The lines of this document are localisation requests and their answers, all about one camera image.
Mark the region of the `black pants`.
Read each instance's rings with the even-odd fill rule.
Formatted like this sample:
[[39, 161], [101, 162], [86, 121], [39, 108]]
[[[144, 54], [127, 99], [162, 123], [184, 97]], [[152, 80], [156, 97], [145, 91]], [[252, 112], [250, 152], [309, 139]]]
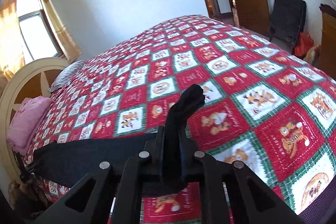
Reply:
[[71, 188], [84, 175], [93, 172], [102, 161], [110, 162], [117, 172], [121, 172], [127, 159], [147, 147], [158, 167], [161, 181], [156, 186], [148, 187], [145, 193], [153, 195], [158, 190], [162, 194], [169, 194], [174, 189], [180, 190], [185, 176], [186, 156], [183, 154], [182, 139], [186, 137], [187, 120], [204, 104], [203, 89], [193, 84], [171, 106], [163, 133], [68, 143], [54, 141], [34, 151], [32, 172]]

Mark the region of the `cream wooden headboard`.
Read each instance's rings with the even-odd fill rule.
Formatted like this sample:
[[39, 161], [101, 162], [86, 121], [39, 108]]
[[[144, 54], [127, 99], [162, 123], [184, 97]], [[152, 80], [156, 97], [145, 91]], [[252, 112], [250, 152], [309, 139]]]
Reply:
[[69, 65], [65, 59], [49, 57], [35, 60], [15, 73], [1, 96], [1, 162], [11, 180], [20, 181], [21, 166], [6, 141], [7, 131], [25, 98], [50, 97], [49, 88]]

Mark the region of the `red patchwork bedspread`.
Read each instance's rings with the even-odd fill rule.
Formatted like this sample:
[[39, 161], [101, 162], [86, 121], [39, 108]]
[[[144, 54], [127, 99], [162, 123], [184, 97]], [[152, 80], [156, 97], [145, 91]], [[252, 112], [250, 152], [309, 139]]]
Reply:
[[53, 94], [25, 164], [53, 141], [152, 133], [192, 84], [205, 106], [188, 134], [246, 163], [295, 213], [335, 176], [335, 81], [260, 36], [204, 16], [160, 23], [88, 60]]

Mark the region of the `yellow curtain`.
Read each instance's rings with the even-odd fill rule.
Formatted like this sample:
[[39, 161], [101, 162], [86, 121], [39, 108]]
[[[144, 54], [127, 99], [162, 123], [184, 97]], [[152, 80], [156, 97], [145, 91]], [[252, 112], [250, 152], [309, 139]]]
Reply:
[[1, 75], [9, 81], [25, 65], [17, 0], [1, 3]]
[[63, 24], [51, 0], [41, 0], [49, 24], [55, 35], [56, 41], [69, 63], [73, 63], [82, 55], [81, 48], [76, 44], [70, 32]]

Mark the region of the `wooden cabinet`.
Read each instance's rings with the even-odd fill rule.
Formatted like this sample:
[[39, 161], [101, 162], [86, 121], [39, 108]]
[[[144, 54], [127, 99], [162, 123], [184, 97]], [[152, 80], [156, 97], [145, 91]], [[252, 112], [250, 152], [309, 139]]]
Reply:
[[336, 18], [335, 9], [321, 4], [322, 12], [322, 38], [319, 48], [319, 57], [315, 62], [318, 69], [324, 71], [335, 80], [336, 69]]

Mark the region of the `window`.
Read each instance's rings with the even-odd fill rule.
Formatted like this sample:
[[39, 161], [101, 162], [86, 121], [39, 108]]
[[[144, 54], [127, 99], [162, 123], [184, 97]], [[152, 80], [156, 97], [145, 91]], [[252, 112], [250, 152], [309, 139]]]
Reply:
[[26, 64], [46, 57], [63, 56], [41, 0], [17, 0], [17, 16]]

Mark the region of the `right yellow curtain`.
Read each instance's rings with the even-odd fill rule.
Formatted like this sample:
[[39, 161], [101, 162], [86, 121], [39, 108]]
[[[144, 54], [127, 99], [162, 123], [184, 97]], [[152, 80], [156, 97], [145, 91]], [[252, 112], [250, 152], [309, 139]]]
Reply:
[[41, 0], [49, 24], [55, 35], [56, 41], [69, 63], [73, 63], [82, 55], [81, 48], [76, 44], [70, 32], [63, 24], [51, 0]]

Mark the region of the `striped pillow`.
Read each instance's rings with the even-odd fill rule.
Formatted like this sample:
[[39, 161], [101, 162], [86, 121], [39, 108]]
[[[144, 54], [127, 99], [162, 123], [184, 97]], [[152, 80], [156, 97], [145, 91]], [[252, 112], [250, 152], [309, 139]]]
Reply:
[[82, 69], [85, 63], [85, 60], [79, 60], [61, 71], [61, 73], [56, 77], [51, 87], [49, 88], [49, 92], [53, 93], [61, 88], [66, 87], [70, 80], [80, 71], [80, 69]]

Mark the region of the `red bag on floor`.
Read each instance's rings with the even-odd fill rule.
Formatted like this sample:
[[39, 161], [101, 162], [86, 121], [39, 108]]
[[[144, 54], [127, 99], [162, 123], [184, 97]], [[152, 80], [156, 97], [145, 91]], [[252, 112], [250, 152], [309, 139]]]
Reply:
[[304, 31], [299, 34], [297, 45], [293, 52], [296, 57], [313, 65], [319, 58], [321, 46], [314, 43], [309, 32]]

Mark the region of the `black folding chair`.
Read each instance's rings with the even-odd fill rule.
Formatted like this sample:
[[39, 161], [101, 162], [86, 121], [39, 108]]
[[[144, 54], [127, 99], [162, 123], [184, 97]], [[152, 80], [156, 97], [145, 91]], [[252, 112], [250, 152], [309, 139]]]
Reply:
[[304, 0], [274, 0], [270, 15], [269, 38], [282, 40], [293, 50], [306, 21]]

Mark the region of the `pink folded blanket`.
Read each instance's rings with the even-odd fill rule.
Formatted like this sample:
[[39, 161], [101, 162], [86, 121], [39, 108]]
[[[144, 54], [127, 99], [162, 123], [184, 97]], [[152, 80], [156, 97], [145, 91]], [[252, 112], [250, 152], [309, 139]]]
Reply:
[[11, 120], [6, 141], [14, 152], [25, 155], [52, 103], [51, 98], [25, 98]]

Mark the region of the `left yellow curtain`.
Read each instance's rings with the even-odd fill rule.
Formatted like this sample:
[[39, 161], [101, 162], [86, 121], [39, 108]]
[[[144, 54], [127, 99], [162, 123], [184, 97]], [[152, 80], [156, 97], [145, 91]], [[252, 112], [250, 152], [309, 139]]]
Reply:
[[9, 81], [25, 65], [17, 0], [1, 3], [1, 75]]

